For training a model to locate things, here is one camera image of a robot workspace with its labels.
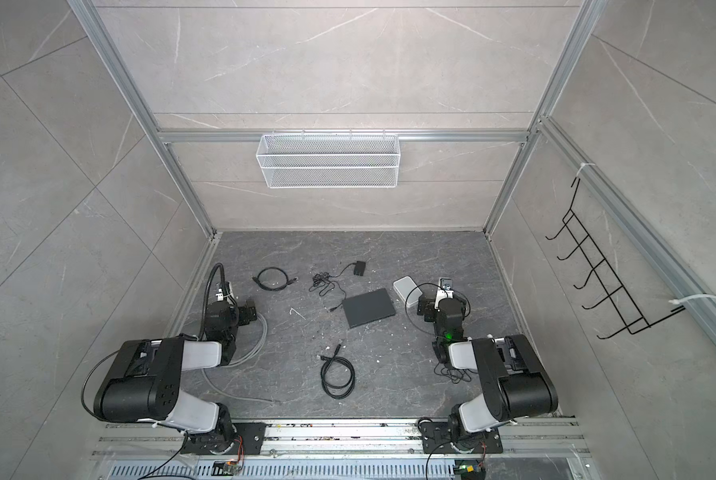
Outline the dark grey network switch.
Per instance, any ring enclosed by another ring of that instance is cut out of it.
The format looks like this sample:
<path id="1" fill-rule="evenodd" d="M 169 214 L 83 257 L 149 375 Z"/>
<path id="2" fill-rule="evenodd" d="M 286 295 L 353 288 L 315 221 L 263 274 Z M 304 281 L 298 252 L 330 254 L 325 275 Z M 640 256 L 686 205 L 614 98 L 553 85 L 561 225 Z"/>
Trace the dark grey network switch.
<path id="1" fill-rule="evenodd" d="M 396 315 L 393 301 L 385 288 L 348 297 L 342 306 L 350 329 Z"/>

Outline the black power adapter with cord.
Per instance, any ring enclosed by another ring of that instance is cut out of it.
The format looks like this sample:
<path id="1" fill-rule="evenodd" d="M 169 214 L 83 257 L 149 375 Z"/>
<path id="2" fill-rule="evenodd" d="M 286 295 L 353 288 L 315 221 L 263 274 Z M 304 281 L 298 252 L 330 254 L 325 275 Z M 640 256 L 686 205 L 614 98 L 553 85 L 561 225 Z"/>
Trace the black power adapter with cord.
<path id="1" fill-rule="evenodd" d="M 330 272 L 323 271 L 318 272 L 312 277 L 312 284 L 309 287 L 309 292 L 317 293 L 320 297 L 326 297 L 333 291 L 338 291 L 342 294 L 341 301 L 332 307 L 328 307 L 329 312 L 335 312 L 343 307 L 344 301 L 348 298 L 346 290 L 341 286 L 338 279 L 342 277 L 350 268 L 353 269 L 355 276 L 363 276 L 365 274 L 367 262 L 366 261 L 354 261 L 347 264 L 338 274 L 331 274 Z"/>

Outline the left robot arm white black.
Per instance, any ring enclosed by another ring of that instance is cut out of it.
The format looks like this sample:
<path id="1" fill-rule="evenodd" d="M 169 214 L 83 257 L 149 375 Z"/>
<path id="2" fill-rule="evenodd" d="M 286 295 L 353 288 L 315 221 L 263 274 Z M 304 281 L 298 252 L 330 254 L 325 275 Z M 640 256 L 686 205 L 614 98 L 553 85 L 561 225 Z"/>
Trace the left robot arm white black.
<path id="1" fill-rule="evenodd" d="M 253 304 L 244 306 L 231 293 L 225 266 L 215 264 L 204 290 L 196 335 L 129 340 L 108 355 L 112 364 L 94 401 L 83 408 L 99 421 L 145 423 L 185 435 L 185 450 L 220 455 L 241 448 L 242 434 L 229 408 L 182 389 L 182 374 L 227 367 L 237 351 L 239 329 L 257 319 Z"/>

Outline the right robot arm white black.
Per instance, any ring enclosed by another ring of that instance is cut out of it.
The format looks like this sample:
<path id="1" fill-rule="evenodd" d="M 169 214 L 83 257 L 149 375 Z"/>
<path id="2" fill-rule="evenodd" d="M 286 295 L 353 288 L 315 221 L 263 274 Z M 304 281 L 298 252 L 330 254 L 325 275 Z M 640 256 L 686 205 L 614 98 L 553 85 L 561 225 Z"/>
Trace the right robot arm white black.
<path id="1" fill-rule="evenodd" d="M 521 418 L 555 412 L 559 397 L 531 342 L 523 334 L 473 338 L 464 322 L 472 313 L 466 295 L 447 277 L 435 285 L 433 297 L 422 295 L 417 314 L 433 326 L 432 348 L 441 373 L 454 382 L 477 377 L 480 393 L 452 408 L 444 424 L 418 422 L 434 450 L 472 451 L 480 439 L 494 438 L 500 426 Z"/>

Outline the white rectangular box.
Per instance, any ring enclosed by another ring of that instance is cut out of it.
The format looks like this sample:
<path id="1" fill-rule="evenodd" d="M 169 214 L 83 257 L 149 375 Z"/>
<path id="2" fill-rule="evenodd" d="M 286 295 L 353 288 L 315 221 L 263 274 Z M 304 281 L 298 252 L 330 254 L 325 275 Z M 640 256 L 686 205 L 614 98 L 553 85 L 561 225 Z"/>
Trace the white rectangular box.
<path id="1" fill-rule="evenodd" d="M 404 306 L 411 308 L 419 303 L 420 297 L 423 295 L 419 285 L 411 276 L 404 276 L 393 283 L 393 289 L 398 297 L 403 301 Z"/>

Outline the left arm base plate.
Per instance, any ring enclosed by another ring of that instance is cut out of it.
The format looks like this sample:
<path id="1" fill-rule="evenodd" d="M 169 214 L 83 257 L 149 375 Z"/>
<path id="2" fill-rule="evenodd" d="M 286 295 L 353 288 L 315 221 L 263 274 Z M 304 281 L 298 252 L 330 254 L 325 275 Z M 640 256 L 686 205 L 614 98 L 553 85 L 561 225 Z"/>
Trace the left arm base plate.
<path id="1" fill-rule="evenodd" d="M 263 422 L 234 423 L 227 432 L 220 425 L 212 432 L 189 434 L 181 452 L 195 455 L 258 455 L 266 429 L 267 424 Z"/>

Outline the aluminium frame rail front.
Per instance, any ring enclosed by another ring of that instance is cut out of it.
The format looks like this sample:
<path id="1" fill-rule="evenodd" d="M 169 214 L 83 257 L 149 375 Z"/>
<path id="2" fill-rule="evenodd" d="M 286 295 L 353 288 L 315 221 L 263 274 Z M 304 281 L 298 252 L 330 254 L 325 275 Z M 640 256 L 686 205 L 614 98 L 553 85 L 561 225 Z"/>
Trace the aluminium frame rail front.
<path id="1" fill-rule="evenodd" d="M 267 419 L 261 453 L 244 460 L 421 458 L 422 439 L 411 419 Z M 592 454 L 579 421 L 569 417 L 522 419 L 498 428 L 504 452 L 487 457 L 587 459 Z M 92 438 L 89 460 L 164 460 L 182 444 L 165 428 L 108 425 Z M 473 458 L 482 454 L 451 454 Z"/>

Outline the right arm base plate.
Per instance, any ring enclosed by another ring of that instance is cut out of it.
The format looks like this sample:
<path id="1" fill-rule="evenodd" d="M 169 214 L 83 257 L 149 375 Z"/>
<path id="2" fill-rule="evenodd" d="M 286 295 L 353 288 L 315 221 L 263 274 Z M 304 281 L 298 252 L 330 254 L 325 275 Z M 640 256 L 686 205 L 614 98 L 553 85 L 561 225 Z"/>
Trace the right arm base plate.
<path id="1" fill-rule="evenodd" d="M 501 454 L 497 430 L 479 433 L 456 432 L 446 421 L 421 418 L 416 422 L 426 454 Z"/>

